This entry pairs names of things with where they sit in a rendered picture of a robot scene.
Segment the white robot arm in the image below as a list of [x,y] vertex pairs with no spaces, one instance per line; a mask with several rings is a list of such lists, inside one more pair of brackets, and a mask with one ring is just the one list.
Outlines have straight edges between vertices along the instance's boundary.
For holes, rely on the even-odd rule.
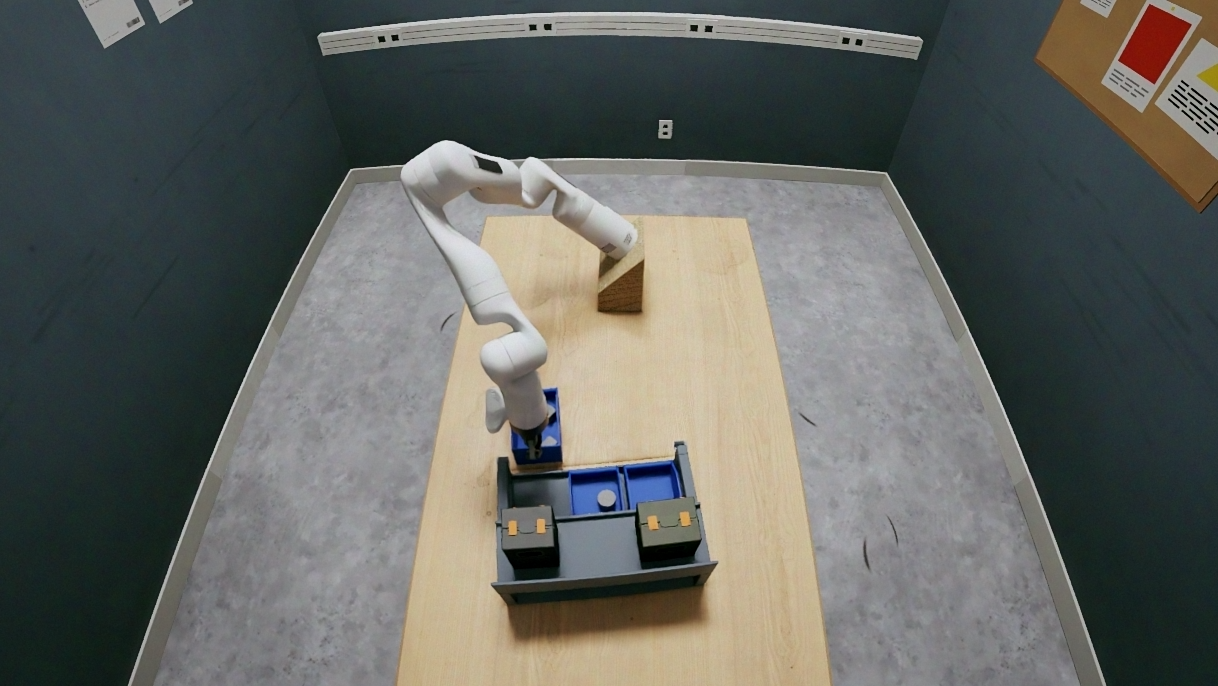
[[621,260],[635,246],[635,225],[538,158],[527,158],[518,169],[505,158],[477,154],[453,141],[437,143],[412,158],[401,171],[401,182],[456,277],[473,320],[480,327],[505,323],[513,329],[485,344],[480,353],[485,373],[498,386],[486,391],[488,433],[499,433],[507,420],[520,429],[540,426],[547,405],[535,369],[548,357],[544,339],[518,308],[495,260],[449,224],[442,206],[469,189],[482,203],[536,210],[558,189],[553,218],[614,260]]

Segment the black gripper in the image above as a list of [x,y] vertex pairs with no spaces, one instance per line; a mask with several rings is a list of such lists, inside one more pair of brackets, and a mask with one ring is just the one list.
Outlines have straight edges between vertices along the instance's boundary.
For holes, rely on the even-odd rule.
[[518,435],[520,435],[523,437],[524,444],[527,445],[525,456],[526,461],[540,459],[540,454],[542,454],[542,448],[541,448],[542,433],[544,431],[544,428],[548,425],[548,422],[549,422],[548,409],[544,422],[542,422],[540,426],[535,426],[532,429],[520,429],[513,426],[512,423],[509,422],[512,430]]

